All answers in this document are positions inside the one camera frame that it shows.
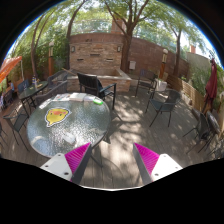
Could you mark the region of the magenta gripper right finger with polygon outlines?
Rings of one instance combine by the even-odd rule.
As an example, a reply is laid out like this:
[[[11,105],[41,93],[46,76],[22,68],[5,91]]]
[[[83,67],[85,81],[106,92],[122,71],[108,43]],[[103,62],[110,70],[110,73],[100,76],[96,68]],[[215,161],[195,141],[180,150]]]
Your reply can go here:
[[[138,143],[133,144],[133,155],[144,185],[182,169],[168,154],[157,154]]]

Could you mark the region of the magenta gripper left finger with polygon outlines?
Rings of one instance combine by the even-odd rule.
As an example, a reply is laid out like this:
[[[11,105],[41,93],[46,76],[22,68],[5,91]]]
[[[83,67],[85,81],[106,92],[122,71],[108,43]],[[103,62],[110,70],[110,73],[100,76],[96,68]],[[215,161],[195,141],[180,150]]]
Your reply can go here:
[[[66,154],[57,153],[41,169],[79,185],[90,156],[91,143],[87,143]]]

